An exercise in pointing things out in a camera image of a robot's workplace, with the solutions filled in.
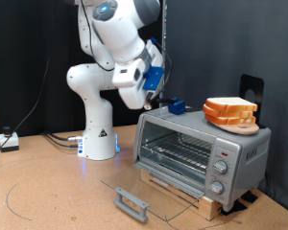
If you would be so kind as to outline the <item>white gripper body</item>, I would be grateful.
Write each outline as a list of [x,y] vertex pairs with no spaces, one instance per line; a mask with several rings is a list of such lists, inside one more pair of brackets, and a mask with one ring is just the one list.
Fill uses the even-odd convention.
[[146,64],[142,58],[126,63],[115,63],[112,83],[129,109],[141,109],[145,103],[146,91],[143,77]]

